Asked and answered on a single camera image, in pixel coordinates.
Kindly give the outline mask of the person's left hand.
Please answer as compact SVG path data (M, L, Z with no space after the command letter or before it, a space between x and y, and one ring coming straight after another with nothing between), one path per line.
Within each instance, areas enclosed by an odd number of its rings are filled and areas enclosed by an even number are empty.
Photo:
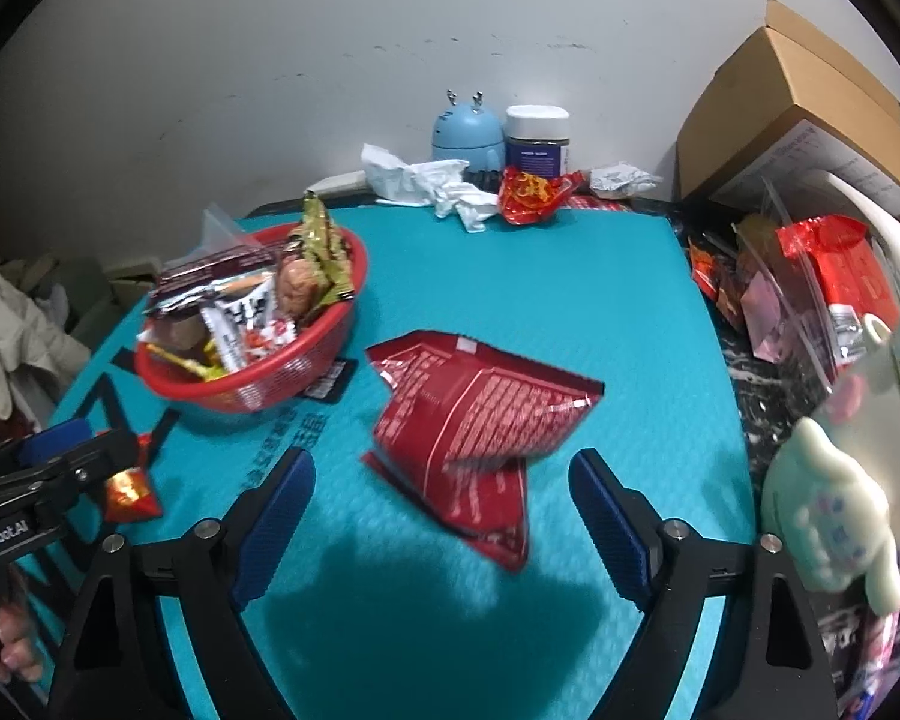
M13 679L37 684L44 671L27 590L16 583L0 605L0 686Z

